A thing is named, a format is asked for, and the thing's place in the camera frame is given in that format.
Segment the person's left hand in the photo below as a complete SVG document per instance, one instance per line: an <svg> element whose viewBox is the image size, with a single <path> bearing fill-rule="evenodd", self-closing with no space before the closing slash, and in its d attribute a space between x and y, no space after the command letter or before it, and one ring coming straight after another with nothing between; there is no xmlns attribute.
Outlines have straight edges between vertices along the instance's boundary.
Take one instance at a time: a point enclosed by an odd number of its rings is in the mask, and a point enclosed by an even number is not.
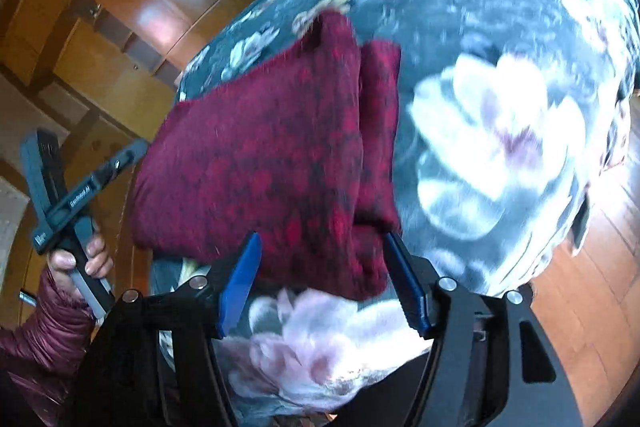
<svg viewBox="0 0 640 427"><path fill-rule="evenodd" d="M87 244L87 261L85 272L94 279L107 277L114 267L114 260L101 234L94 234ZM76 260L69 251L58 249L47 254L47 264L55 281L56 287L67 297L82 300L81 293L76 287L70 273L76 268Z"/></svg>

